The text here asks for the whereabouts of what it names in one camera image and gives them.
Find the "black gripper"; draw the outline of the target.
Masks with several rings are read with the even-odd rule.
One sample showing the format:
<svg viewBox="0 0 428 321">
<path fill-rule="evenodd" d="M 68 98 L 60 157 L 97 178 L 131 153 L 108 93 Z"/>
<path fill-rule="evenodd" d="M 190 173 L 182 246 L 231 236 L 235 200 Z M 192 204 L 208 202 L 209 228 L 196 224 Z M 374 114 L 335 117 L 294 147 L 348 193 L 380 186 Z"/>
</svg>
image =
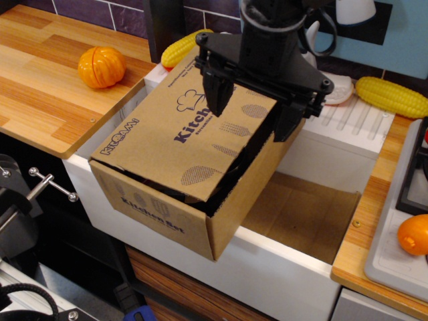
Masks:
<svg viewBox="0 0 428 321">
<path fill-rule="evenodd" d="M 240 85 L 283 103 L 274 128 L 274 142 L 285 142 L 304 118 L 319 116 L 333 82 L 303 57 L 304 47 L 318 57 L 306 40 L 304 24 L 315 11 L 334 27 L 325 12 L 326 1 L 242 1 L 240 34 L 199 33 L 195 65 L 203 77 L 210 111 L 220 117 L 234 85 Z"/>
</svg>

